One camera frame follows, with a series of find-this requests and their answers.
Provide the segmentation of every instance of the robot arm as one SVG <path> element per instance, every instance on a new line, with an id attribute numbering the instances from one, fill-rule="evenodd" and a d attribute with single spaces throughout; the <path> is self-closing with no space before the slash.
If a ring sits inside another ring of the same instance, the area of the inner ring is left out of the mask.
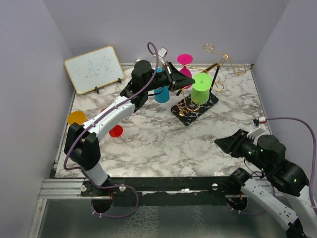
<path id="1" fill-rule="evenodd" d="M 134 65 L 130 82 L 110 107 L 83 125 L 74 123 L 69 127 L 64 149 L 65 154 L 68 153 L 78 136 L 93 125 L 75 145 L 70 153 L 70 159 L 78 163 L 84 169 L 84 173 L 97 185 L 102 185 L 109 178 L 99 163 L 101 157 L 99 142 L 104 136 L 123 119 L 139 110 L 147 101 L 149 91 L 165 86 L 168 87 L 169 91 L 175 91 L 195 83 L 192 78 L 180 73 L 171 62 L 166 62 L 164 65 L 162 64 L 162 72 L 156 73 L 153 81 L 144 88 L 153 73 L 154 70 L 148 61 L 138 61 Z M 133 95 L 135 97 L 132 100 L 126 101 Z"/>
<path id="2" fill-rule="evenodd" d="M 240 187 L 241 192 L 261 205 L 285 231 L 291 232 L 294 230 L 290 224 L 298 223 L 296 213 L 263 189 L 247 171 L 242 168 L 236 169 L 229 176 L 228 183 L 234 187 Z"/>
<path id="3" fill-rule="evenodd" d="M 309 180 L 305 172 L 298 165 L 285 159 L 286 148 L 274 135 L 260 136 L 255 145 L 252 135 L 258 135 L 258 132 L 252 132 L 253 134 L 240 129 L 232 136 L 214 142 L 232 157 L 244 157 L 258 167 L 267 180 L 291 203 L 305 235 L 310 238 L 316 237 L 317 215 L 310 201 Z M 263 199 L 257 198 L 256 201 L 267 209 Z"/>

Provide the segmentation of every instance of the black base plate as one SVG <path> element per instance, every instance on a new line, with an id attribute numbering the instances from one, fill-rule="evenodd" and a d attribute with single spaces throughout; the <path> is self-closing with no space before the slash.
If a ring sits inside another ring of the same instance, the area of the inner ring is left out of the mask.
<path id="1" fill-rule="evenodd" d="M 197 105 L 194 106 L 191 105 L 191 98 L 190 95 L 185 98 L 186 104 L 188 108 L 194 110 Z M 208 109 L 213 107 L 219 99 L 212 93 L 209 94 L 209 100 L 205 104 L 201 105 L 200 108 L 195 111 L 191 112 L 186 109 L 184 104 L 184 99 L 178 102 L 176 105 L 171 107 L 170 111 L 185 125 L 189 126 L 191 123 L 193 123 L 197 118 L 199 118 L 202 114 L 204 114 Z"/>

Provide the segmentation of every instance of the white marble tabletop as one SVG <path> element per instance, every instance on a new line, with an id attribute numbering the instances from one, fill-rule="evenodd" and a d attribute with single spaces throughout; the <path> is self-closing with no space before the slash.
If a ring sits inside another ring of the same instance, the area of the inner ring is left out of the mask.
<path id="1" fill-rule="evenodd" d="M 124 67 L 126 77 L 121 84 L 105 86 L 99 94 L 76 95 L 72 112 L 83 111 L 88 119 L 99 114 L 126 86 L 132 69 Z M 194 76 L 200 71 L 191 72 Z M 242 158 L 231 158 L 213 141 L 230 136 L 240 128 L 251 130 L 252 119 L 264 116 L 259 96 L 249 70 L 238 75 L 232 68 L 222 67 L 217 80 L 225 85 L 224 91 L 214 92 L 219 102 L 187 127 L 170 112 L 182 96 L 170 93 L 170 100 L 164 104 L 149 98 L 142 108 L 120 123 L 123 127 L 120 137 L 107 134 L 100 142 L 104 170 L 112 177 L 187 177 L 228 176 L 238 167 L 246 169 Z M 64 142 L 55 177 L 83 177 L 79 170 L 63 169 L 63 150 Z M 68 166 L 75 163 L 69 160 Z"/>

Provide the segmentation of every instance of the cable clip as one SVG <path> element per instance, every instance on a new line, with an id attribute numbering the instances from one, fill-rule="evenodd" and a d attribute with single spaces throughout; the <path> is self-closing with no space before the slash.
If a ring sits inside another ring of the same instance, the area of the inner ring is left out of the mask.
<path id="1" fill-rule="evenodd" d="M 260 117 L 260 118 L 259 118 L 259 122 L 260 122 L 261 124 L 266 123 L 266 117 Z"/>

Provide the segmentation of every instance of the gray wall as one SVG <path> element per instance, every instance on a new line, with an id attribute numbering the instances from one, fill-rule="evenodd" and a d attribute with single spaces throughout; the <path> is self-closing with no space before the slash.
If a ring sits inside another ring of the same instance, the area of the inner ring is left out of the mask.
<path id="1" fill-rule="evenodd" d="M 24 238 L 69 107 L 71 53 L 41 0 L 2 1 L 0 24 L 0 237 Z"/>
<path id="2" fill-rule="evenodd" d="M 150 57 L 146 43 L 181 53 L 195 63 L 219 56 L 205 43 L 231 55 L 234 63 L 254 63 L 289 0 L 44 0 L 74 55 L 113 45 L 121 63 Z"/>
<path id="3" fill-rule="evenodd" d="M 255 79 L 268 117 L 293 116 L 307 121 L 317 133 L 317 1 L 292 0 L 262 49 Z M 287 148 L 287 158 L 312 167 L 312 137 L 299 122 L 271 122 L 272 131 Z M 317 178 L 315 178 L 315 196 Z"/>

